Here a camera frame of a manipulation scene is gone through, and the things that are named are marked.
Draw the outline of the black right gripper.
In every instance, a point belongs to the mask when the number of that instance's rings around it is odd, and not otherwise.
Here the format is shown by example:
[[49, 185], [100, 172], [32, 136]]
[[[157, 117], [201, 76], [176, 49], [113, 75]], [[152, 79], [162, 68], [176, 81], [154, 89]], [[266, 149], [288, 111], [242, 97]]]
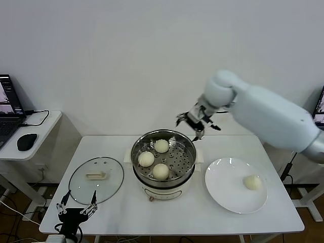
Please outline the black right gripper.
[[192, 142], [201, 140], [205, 135], [204, 124], [199, 120], [195, 120], [195, 118], [193, 118], [189, 112], [181, 113], [176, 116], [176, 126], [178, 126], [181, 122], [186, 122], [193, 130], [195, 130], [195, 137]]

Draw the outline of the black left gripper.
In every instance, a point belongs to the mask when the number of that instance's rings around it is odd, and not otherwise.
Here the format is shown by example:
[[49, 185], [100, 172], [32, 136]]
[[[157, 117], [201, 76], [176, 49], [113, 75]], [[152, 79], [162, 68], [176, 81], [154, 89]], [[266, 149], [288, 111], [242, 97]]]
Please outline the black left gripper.
[[66, 204], [68, 202], [71, 190], [62, 197], [60, 203], [56, 204], [56, 208], [59, 214], [59, 220], [62, 223], [60, 228], [60, 234], [76, 234], [78, 227], [81, 223], [88, 220], [88, 215], [93, 215], [98, 209], [97, 206], [97, 191], [95, 190], [91, 199], [90, 205], [85, 208], [67, 208]]

